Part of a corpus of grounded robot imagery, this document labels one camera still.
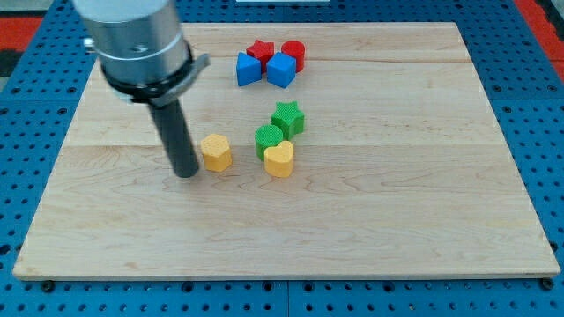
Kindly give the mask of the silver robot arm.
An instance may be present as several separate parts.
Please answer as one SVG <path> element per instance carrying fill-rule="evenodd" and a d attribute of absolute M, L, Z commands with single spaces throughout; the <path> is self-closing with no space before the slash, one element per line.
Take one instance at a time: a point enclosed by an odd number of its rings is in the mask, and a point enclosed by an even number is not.
<path fill-rule="evenodd" d="M 73 0 L 108 84 L 136 103 L 178 100 L 210 65 L 194 57 L 171 0 Z"/>

